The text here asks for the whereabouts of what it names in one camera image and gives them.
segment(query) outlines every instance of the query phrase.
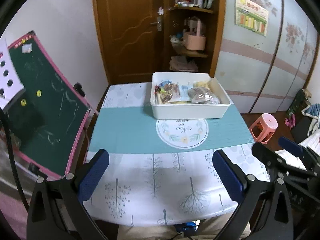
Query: person's leg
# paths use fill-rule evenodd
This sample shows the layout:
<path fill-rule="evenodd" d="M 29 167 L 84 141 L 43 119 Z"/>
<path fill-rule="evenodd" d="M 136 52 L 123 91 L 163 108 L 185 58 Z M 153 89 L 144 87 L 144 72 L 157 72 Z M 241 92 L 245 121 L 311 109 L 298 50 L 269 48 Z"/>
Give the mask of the person's leg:
<path fill-rule="evenodd" d="M 224 227 L 224 225 L 227 223 L 231 215 L 232 215 L 232 212 L 221 215 L 221 216 L 201 220 L 197 230 L 197 235 L 198 236 L 205 236 L 205 235 L 216 236 L 220 232 L 220 230 Z M 251 232 L 250 224 L 248 223 L 240 238 L 242 239 L 247 237 L 250 234 L 250 232 Z"/>
<path fill-rule="evenodd" d="M 170 239 L 178 233 L 174 226 L 129 227 L 119 225 L 117 240 L 158 240 Z"/>

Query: blue gripper pad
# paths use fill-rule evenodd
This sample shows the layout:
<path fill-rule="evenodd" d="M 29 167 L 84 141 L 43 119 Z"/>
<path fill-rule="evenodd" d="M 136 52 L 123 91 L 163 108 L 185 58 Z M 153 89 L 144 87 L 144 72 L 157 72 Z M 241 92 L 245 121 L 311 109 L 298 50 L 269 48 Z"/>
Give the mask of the blue gripper pad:
<path fill-rule="evenodd" d="M 303 158 L 303 148 L 288 138 L 281 136 L 278 140 L 278 144 L 295 157 Z"/>
<path fill-rule="evenodd" d="M 78 184 L 77 197 L 80 203 L 90 199 L 108 165 L 109 154 L 104 149 L 98 150 L 90 162 L 83 165 L 83 169 L 79 171 L 83 178 L 75 183 Z"/>
<path fill-rule="evenodd" d="M 233 201 L 241 203 L 244 198 L 243 191 L 247 185 L 243 171 L 238 165 L 233 164 L 222 150 L 217 150 L 213 153 L 212 164 L 230 198 Z"/>

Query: circular printed logo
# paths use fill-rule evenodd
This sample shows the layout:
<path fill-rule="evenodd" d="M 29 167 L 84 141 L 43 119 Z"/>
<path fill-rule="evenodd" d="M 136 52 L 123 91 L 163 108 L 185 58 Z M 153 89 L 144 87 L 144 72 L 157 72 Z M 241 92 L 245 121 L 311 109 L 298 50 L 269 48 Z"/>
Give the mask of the circular printed logo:
<path fill-rule="evenodd" d="M 205 119 L 158 120 L 156 130 L 162 141 L 177 149 L 198 147 L 209 133 Z"/>

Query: bolt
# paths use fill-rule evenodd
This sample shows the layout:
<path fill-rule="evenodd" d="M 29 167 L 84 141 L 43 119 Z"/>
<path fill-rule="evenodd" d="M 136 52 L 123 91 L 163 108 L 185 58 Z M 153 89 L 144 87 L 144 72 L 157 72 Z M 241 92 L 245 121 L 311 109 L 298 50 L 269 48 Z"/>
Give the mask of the bolt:
<path fill-rule="evenodd" d="M 284 184 L 284 181 L 283 181 L 283 179 L 281 179 L 281 178 L 278 178 L 278 179 L 277 179 L 277 182 L 278 182 L 280 185 L 283 185 L 283 184 Z"/>
<path fill-rule="evenodd" d="M 256 177 L 255 177 L 254 175 L 252 175 L 252 174 L 248 174 L 248 175 L 247 175 L 247 178 L 248 178 L 248 180 L 250 180 L 250 181 L 254 181 L 254 180 L 256 179 Z"/>
<path fill-rule="evenodd" d="M 41 184 L 42 182 L 44 182 L 44 178 L 39 177 L 39 178 L 37 179 L 37 183 Z"/>
<path fill-rule="evenodd" d="M 278 177 L 283 179 L 283 174 L 281 172 L 278 172 Z"/>
<path fill-rule="evenodd" d="M 68 173 L 66 175 L 66 179 L 73 179 L 73 177 L 74 177 L 73 173 Z"/>

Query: shelf board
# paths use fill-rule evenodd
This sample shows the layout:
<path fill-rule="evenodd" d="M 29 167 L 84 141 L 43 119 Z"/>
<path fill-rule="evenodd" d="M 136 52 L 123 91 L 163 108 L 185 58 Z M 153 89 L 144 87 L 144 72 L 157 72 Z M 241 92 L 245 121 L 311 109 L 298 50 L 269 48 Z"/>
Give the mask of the shelf board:
<path fill-rule="evenodd" d="M 172 47 L 178 55 L 186 55 L 188 57 L 208 57 L 207 54 L 199 53 L 197 50 L 188 50 L 185 46 L 178 43 L 172 43 Z"/>
<path fill-rule="evenodd" d="M 176 6 L 176 7 L 170 7 L 169 8 L 169 11 L 173 11 L 173 10 L 191 10 L 191 11 L 198 11 L 198 12 L 213 13 L 212 10 L 202 9 L 202 8 L 198 8 L 198 7 Z"/>

